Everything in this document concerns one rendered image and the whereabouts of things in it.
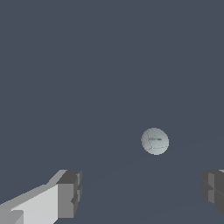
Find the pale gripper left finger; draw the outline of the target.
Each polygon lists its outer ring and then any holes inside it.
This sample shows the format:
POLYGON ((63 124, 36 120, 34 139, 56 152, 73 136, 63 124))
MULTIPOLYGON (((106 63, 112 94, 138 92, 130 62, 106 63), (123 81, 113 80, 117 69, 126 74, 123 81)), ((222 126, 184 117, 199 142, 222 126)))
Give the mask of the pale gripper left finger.
POLYGON ((45 185, 0 205, 0 224, 55 224, 73 218, 82 195, 82 171, 59 170, 45 185))

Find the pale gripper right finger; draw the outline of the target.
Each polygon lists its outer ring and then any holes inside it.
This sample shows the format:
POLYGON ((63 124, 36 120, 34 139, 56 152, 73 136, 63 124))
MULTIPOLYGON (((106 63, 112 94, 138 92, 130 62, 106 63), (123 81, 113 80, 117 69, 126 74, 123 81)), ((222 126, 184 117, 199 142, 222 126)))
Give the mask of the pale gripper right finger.
POLYGON ((200 178, 203 196, 224 214, 224 170, 202 171, 200 178))

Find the small white ball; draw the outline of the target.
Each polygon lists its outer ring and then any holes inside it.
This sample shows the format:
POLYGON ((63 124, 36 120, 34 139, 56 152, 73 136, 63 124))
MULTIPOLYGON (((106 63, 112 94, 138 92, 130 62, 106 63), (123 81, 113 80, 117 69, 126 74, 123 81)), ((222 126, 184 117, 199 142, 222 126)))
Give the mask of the small white ball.
POLYGON ((148 153, 158 156, 168 149, 169 138, 161 129, 150 128, 142 134, 141 143, 148 153))

